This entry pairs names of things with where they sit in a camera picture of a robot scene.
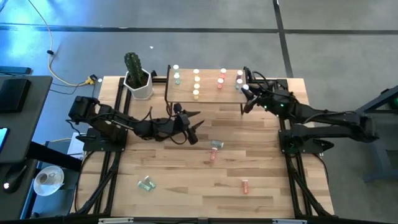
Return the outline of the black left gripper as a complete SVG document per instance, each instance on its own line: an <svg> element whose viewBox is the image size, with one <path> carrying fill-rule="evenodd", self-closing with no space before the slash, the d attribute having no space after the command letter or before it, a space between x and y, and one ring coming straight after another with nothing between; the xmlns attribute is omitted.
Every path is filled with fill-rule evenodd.
<svg viewBox="0 0 398 224"><path fill-rule="evenodd" d="M166 106L167 118L154 118L152 123L154 125L155 140L164 141L170 138L175 144L183 144L188 141L191 145L198 142L196 130L205 122L200 121L197 124L191 125L189 118L200 114L199 111L187 111L182 108L180 103L173 106ZM172 137L178 134L183 134L184 142L175 142Z"/></svg>

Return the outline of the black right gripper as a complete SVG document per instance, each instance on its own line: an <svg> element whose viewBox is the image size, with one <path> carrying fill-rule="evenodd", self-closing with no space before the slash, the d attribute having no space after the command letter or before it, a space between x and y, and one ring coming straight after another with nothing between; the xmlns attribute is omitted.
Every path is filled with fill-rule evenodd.
<svg viewBox="0 0 398 224"><path fill-rule="evenodd" d="M247 100L243 111L249 113L254 106L260 106L277 117L295 117L295 96L292 92L276 85L253 84L248 85L250 91L258 91L257 96Z"/></svg>

